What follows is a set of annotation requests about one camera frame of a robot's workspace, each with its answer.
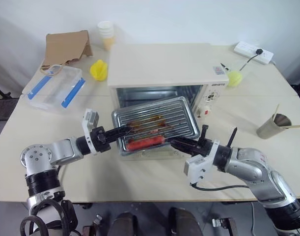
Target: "white table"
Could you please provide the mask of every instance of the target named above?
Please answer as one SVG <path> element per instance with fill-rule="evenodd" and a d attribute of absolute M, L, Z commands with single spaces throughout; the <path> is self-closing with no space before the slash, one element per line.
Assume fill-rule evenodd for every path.
<path fill-rule="evenodd" d="M 103 61 L 108 62 L 108 53 L 103 49 L 92 45 L 93 56 L 82 56 L 81 60 L 78 62 L 74 62 L 69 64 L 68 66 L 73 66 L 79 69 L 82 69 L 82 77 L 85 79 L 85 83 L 83 87 L 79 90 L 78 96 L 86 96 L 86 95 L 99 95 L 99 96 L 109 96 L 109 89 L 107 87 L 107 81 L 97 81 L 90 75 L 90 67 L 97 60 L 102 59 Z M 22 90 L 22 94 L 28 94 L 34 86 L 44 77 L 39 70 L 35 72 L 32 79 L 28 82 L 28 84 Z M 50 93 L 52 91 L 51 87 L 44 87 L 38 92 L 38 95 L 52 95 Z"/>
<path fill-rule="evenodd" d="M 255 135 L 255 129 L 280 103 L 280 112 L 300 123 L 297 96 L 220 97 L 205 122 L 207 138 L 226 144 L 238 126 L 234 146 L 253 147 L 264 152 L 270 164 L 282 173 L 300 197 L 300 129 L 284 131 L 268 140 Z M 0 135 L 0 201 L 23 202 L 28 197 L 20 163 L 21 151 L 31 144 L 47 144 L 71 136 L 82 136 L 82 115 L 86 107 L 97 110 L 99 125 L 112 128 L 111 99 L 108 96 L 78 96 L 68 115 L 54 115 L 31 108 L 20 98 Z M 200 192 L 189 187 L 183 167 L 186 157 L 173 160 L 123 161 L 116 144 L 110 151 L 62 168 L 60 179 L 66 198 L 73 202 L 103 201 L 239 201 L 254 200 L 248 189 Z M 242 184 L 229 174 L 214 171 L 202 183 L 205 187 Z"/>

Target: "oven label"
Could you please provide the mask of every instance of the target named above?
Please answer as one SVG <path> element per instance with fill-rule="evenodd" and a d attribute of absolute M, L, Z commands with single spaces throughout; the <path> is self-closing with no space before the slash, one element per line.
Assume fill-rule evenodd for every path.
<path fill-rule="evenodd" d="M 225 74 L 221 66 L 213 66 L 213 69 L 217 75 Z"/>

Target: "oven tray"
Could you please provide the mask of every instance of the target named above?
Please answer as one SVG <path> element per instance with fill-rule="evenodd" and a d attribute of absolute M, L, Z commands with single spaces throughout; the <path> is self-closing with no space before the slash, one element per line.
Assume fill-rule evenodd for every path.
<path fill-rule="evenodd" d="M 132 126 L 133 130 L 117 140 L 121 155 L 129 155 L 146 149 L 157 148 L 168 143 L 129 151 L 128 142 L 163 135 L 165 138 L 183 136 L 195 139 L 200 135 L 195 118 L 185 97 L 178 96 L 157 100 L 112 112 L 114 127 Z"/>

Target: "stacked paper cups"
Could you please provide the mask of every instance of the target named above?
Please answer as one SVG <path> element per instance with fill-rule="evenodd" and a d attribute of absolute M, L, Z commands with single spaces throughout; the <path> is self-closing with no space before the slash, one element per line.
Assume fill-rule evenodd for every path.
<path fill-rule="evenodd" d="M 114 25 L 110 21 L 101 21 L 98 25 L 100 36 L 103 39 L 104 47 L 107 51 L 114 44 Z"/>

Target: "floor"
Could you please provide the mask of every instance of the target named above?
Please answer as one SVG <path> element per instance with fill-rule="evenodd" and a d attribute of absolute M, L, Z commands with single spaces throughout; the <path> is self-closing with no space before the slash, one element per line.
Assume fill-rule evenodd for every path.
<path fill-rule="evenodd" d="M 0 121 L 0 133 L 6 124 Z M 277 236 L 271 220 L 263 207 L 255 204 L 255 233 L 258 236 Z M 129 211 L 138 217 L 140 228 L 145 236 L 164 236 L 168 210 L 179 207 L 189 210 L 196 217 L 204 236 L 228 236 L 223 228 L 213 228 L 213 218 L 232 217 L 235 219 L 240 236 L 251 235 L 252 213 L 250 203 L 224 205 L 219 202 L 164 202 L 164 203 L 95 203 L 90 209 L 74 205 L 78 217 L 78 231 L 90 225 L 96 214 L 103 217 L 100 236 L 106 236 L 109 225 L 122 212 Z M 27 216 L 24 203 L 0 202 L 0 236 L 18 236 L 21 220 Z"/>

